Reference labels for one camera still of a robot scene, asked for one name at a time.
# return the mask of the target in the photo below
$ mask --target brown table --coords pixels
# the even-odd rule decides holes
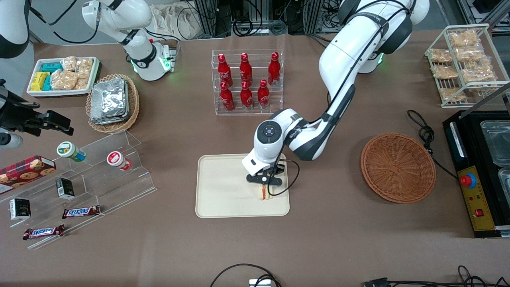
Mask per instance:
[[[212,49],[262,49],[285,44],[285,107],[313,119],[326,108],[317,68],[323,48],[304,36],[229,37],[182,43],[176,71],[144,82],[124,61],[118,44],[35,45],[36,58],[96,56],[101,75],[130,76],[141,95],[131,132],[142,141],[141,160],[158,191],[37,251],[26,250],[0,217],[3,286],[208,286],[223,268],[262,265],[285,286],[358,286],[393,280],[457,280],[466,265],[487,281],[510,275],[510,241],[474,239],[456,180],[438,169],[436,186],[411,205],[381,199],[365,183],[360,153],[372,137],[398,132],[417,137],[405,111],[419,111],[436,131],[437,159],[453,170],[441,122],[455,110],[439,107],[423,52],[439,31],[413,33],[376,72],[359,75],[356,95],[321,157],[301,162],[284,217],[200,219],[195,215],[200,156],[247,153],[261,116],[217,117],[211,92]],[[38,100],[72,119],[79,146],[104,136],[87,124],[84,98]],[[2,153],[3,163],[33,154],[55,158],[69,137],[44,131]],[[288,150],[284,153],[295,157]],[[296,169],[290,168],[293,177]],[[238,268],[218,286],[247,285],[261,273]]]

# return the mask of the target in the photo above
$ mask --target wicker basket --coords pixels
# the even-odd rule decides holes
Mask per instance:
[[[436,182],[436,167],[427,150],[397,133],[368,141],[361,153],[361,170],[370,188],[396,203],[424,199]]]
[[[138,117],[138,112],[140,110],[140,99],[138,97],[138,91],[136,90],[135,84],[133,81],[126,75],[119,75],[119,74],[113,74],[108,75],[104,78],[101,78],[98,80],[98,82],[104,82],[104,81],[110,81],[113,78],[123,78],[127,81],[127,96],[129,99],[129,111],[131,116],[127,119],[125,122],[118,122],[118,123],[112,123],[112,124],[106,124],[106,125],[96,125],[92,121],[89,120],[89,125],[98,132],[103,133],[115,133],[120,130],[127,130],[129,129],[136,121],[136,118]],[[85,106],[85,112],[90,118],[90,101],[92,97],[92,90],[89,91],[89,94],[87,96],[87,105]]]

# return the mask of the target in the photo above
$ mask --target red bottle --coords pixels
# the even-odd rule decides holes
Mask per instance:
[[[234,103],[234,98],[232,97],[232,92],[228,89],[227,83],[225,82],[221,82],[220,87],[221,87],[220,93],[221,102],[223,103],[227,111],[232,111],[236,107],[236,104]]]
[[[251,99],[251,91],[248,82],[241,83],[241,103],[243,103],[243,110],[251,111],[253,109],[253,100]]]
[[[241,65],[239,66],[241,71],[241,81],[248,83],[248,87],[251,87],[253,81],[253,73],[251,71],[251,64],[248,62],[248,54],[241,54]]]
[[[219,54],[218,61],[218,73],[220,74],[221,81],[227,83],[228,87],[232,87],[232,73],[228,63],[225,61],[225,55]]]
[[[280,84],[280,61],[278,61],[279,55],[278,52],[273,52],[271,54],[271,63],[269,63],[269,77],[267,81],[270,86],[277,86]]]
[[[267,81],[260,80],[259,90],[257,91],[257,97],[259,99],[259,107],[261,110],[267,110],[269,108],[269,88],[267,87]]]

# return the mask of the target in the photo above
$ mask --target cookie box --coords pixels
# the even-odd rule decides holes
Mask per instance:
[[[56,170],[54,161],[40,155],[12,164],[0,170],[0,194],[52,174]]]

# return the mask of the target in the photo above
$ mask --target aluminum foil package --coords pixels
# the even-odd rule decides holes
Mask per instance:
[[[97,125],[129,118],[128,83],[122,78],[99,82],[92,88],[90,120]]]

